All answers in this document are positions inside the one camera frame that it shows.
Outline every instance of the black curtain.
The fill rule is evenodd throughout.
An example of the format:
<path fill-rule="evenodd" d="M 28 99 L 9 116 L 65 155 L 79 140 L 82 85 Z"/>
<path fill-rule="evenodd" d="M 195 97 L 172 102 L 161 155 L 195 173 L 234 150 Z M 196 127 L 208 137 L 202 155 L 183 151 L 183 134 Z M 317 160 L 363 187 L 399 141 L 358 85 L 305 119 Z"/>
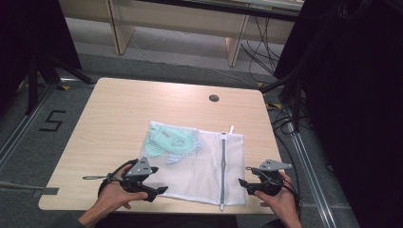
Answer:
<path fill-rule="evenodd" d="M 0 50 L 0 110 L 27 76 L 32 54 L 44 51 L 81 68 L 57 0 L 1 1 Z"/>
<path fill-rule="evenodd" d="M 331 15 L 321 0 L 305 3 L 311 16 Z M 314 50 L 315 58 L 298 78 L 361 227 L 400 227 L 403 221 L 402 25 L 403 14 L 386 1 L 372 1 L 355 20 L 335 17 L 325 45 Z M 296 23 L 278 63 L 279 77 L 293 69 L 318 29 L 320 23 Z"/>

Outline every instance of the human hand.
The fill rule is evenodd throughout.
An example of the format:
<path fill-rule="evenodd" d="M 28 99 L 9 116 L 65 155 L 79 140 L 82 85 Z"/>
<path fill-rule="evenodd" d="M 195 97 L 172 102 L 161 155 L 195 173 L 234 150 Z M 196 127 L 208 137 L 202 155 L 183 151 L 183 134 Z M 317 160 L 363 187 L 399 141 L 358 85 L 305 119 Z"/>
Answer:
<path fill-rule="evenodd" d="M 131 164 L 125 166 L 116 175 L 121 176 L 130 167 Z M 113 181 L 104 187 L 95 204 L 79 218 L 79 221 L 85 227 L 93 227 L 99 220 L 122 206 L 130 209 L 131 206 L 128 204 L 130 201 L 146 198 L 148 198 L 146 192 L 129 193 L 118 182 Z"/>
<path fill-rule="evenodd" d="M 284 184 L 291 187 L 291 178 L 283 172 L 279 173 L 286 180 Z M 255 196 L 263 200 L 260 206 L 270 207 L 287 228 L 302 227 L 298 219 L 294 195 L 286 188 L 282 187 L 279 193 L 273 197 L 260 191 L 255 191 Z"/>

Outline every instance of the mint green cloth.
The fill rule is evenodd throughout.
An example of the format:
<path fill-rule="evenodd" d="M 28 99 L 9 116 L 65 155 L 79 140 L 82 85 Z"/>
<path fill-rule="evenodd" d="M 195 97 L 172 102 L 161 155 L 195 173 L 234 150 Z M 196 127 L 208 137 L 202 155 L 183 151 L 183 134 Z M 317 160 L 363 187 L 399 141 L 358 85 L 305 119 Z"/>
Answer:
<path fill-rule="evenodd" d="M 168 154 L 167 162 L 171 163 L 196 153 L 200 144 L 192 130 L 152 125 L 145 138 L 144 148 L 150 158 Z"/>

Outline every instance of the finger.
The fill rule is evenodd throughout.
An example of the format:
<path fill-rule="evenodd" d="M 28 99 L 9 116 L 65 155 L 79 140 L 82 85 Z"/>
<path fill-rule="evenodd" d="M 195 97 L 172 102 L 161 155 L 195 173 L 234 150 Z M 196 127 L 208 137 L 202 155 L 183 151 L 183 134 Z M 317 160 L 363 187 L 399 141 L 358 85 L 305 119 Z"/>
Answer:
<path fill-rule="evenodd" d="M 288 175 L 286 175 L 284 172 L 279 172 L 279 174 L 280 174 L 286 181 L 291 182 L 291 178 L 288 177 Z"/>
<path fill-rule="evenodd" d="M 138 192 L 138 193 L 129 193 L 131 200 L 145 200 L 148 198 L 148 194 L 146 192 Z"/>
<path fill-rule="evenodd" d="M 273 198 L 263 192 L 255 191 L 255 196 L 263 200 L 268 206 L 270 206 L 270 204 L 273 202 Z"/>
<path fill-rule="evenodd" d="M 129 210 L 129 209 L 131 209 L 131 206 L 130 206 L 130 204 L 128 204 L 128 202 L 127 202 L 127 203 L 124 204 L 124 208 L 127 209 L 127 210 Z"/>
<path fill-rule="evenodd" d="M 121 170 L 119 170 L 119 172 L 117 173 L 117 175 L 121 176 L 127 169 L 131 168 L 131 164 L 127 164 L 125 165 L 123 168 L 121 168 Z"/>
<path fill-rule="evenodd" d="M 269 207 L 269 204 L 267 204 L 267 203 L 265 203 L 265 202 L 261 202 L 261 203 L 260 203 L 260 206 L 262 206 L 262 207 Z"/>

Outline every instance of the zipper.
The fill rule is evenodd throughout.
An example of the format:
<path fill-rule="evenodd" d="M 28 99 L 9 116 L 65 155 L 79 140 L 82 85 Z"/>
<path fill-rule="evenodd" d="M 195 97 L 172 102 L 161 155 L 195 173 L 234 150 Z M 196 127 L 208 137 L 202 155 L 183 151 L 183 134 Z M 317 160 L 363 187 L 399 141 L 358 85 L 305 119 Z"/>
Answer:
<path fill-rule="evenodd" d="M 234 126 L 231 125 L 228 134 L 232 134 L 234 131 Z M 227 141 L 227 133 L 221 133 L 221 199 L 220 199 L 220 210 L 224 210 L 224 203 L 225 203 L 225 167 L 226 167 L 226 159 L 225 159 L 225 146 Z"/>

